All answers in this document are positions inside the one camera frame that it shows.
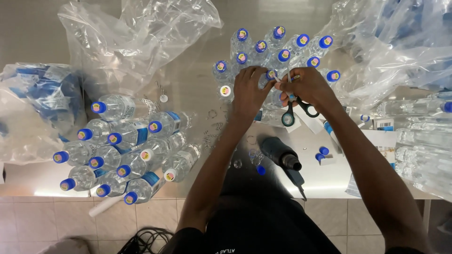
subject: plastic bag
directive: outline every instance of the plastic bag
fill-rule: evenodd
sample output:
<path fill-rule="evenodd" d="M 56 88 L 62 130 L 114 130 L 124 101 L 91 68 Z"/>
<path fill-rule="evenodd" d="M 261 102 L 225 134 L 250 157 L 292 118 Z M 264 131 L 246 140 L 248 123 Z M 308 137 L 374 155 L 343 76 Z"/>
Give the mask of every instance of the plastic bag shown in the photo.
<path fill-rule="evenodd" d="M 452 88 L 450 0 L 342 0 L 320 35 L 354 60 L 332 86 L 339 100 L 369 110 L 399 85 Z"/>
<path fill-rule="evenodd" d="M 66 28 L 71 64 L 92 100 L 135 95 L 153 74 L 209 28 L 223 26 L 209 0 L 140 0 L 124 3 L 121 19 L 97 5 L 70 2 L 58 17 Z"/>
<path fill-rule="evenodd" d="M 52 160 L 86 124 L 80 85 L 68 65 L 8 64 L 0 79 L 0 161 Z"/>

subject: person's right hand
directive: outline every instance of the person's right hand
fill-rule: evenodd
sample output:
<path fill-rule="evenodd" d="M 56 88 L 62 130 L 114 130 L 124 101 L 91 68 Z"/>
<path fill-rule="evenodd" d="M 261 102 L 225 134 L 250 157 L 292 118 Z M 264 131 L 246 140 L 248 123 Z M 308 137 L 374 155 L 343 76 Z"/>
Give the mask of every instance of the person's right hand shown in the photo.
<path fill-rule="evenodd" d="M 326 83 L 322 75 L 314 67 L 294 68 L 290 70 L 290 76 L 300 77 L 292 80 L 292 83 L 287 82 L 287 75 L 285 75 L 281 82 L 275 84 L 275 88 L 283 91 L 281 94 L 281 100 L 283 100 L 283 106 L 286 107 L 289 98 L 284 92 L 292 92 L 294 95 L 299 96 L 303 101 L 310 103 L 314 106 L 317 112 L 324 114 L 325 109 L 332 107 L 342 107 L 337 100 L 331 87 Z"/>

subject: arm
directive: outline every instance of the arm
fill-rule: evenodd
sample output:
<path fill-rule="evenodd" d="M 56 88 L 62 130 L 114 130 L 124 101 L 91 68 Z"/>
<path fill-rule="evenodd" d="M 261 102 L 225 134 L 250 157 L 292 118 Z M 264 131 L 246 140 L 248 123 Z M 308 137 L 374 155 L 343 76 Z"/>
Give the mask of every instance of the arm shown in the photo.
<path fill-rule="evenodd" d="M 259 77 L 266 71 L 266 68 L 251 66 L 236 76 L 231 120 L 188 192 L 176 231 L 194 227 L 205 232 L 212 208 L 220 196 L 226 165 L 273 87 L 274 82 L 269 82 L 264 89 L 258 88 Z"/>
<path fill-rule="evenodd" d="M 385 238 L 386 250 L 399 246 L 430 253 L 419 209 L 399 175 L 342 109 L 332 89 L 315 68 L 291 70 L 291 76 L 295 75 L 300 75 L 298 82 L 285 83 L 285 77 L 275 87 L 300 95 L 330 123 L 350 164 L 364 204 Z"/>

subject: scissors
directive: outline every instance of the scissors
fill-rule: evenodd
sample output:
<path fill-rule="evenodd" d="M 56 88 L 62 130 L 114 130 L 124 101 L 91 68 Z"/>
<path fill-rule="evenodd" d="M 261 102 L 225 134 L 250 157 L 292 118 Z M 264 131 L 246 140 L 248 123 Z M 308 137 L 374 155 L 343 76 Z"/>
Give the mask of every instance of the scissors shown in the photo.
<path fill-rule="evenodd" d="M 277 82 L 281 82 L 279 78 L 275 77 Z M 290 78 L 290 73 L 287 73 L 287 80 L 289 83 L 292 83 L 292 80 Z M 319 113 L 316 112 L 316 114 L 309 113 L 308 109 L 310 107 L 314 108 L 312 104 L 304 103 L 299 96 L 295 96 L 293 93 L 286 92 L 287 96 L 289 97 L 289 101 L 287 103 L 289 109 L 282 115 L 281 122 L 284 126 L 290 127 L 295 123 L 295 117 L 293 116 L 293 102 L 296 101 L 298 105 L 305 111 L 306 115 L 308 115 L 311 118 L 316 118 L 319 116 Z"/>

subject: black shirt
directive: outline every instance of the black shirt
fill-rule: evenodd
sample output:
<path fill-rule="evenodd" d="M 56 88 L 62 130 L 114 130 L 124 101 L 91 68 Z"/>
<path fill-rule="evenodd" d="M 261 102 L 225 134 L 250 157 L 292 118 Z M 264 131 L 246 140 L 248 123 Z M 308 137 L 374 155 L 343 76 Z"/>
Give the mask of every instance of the black shirt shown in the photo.
<path fill-rule="evenodd" d="M 294 200 L 222 196 L 205 234 L 195 228 L 181 229 L 162 253 L 340 252 Z M 392 248 L 389 253 L 421 252 Z"/>

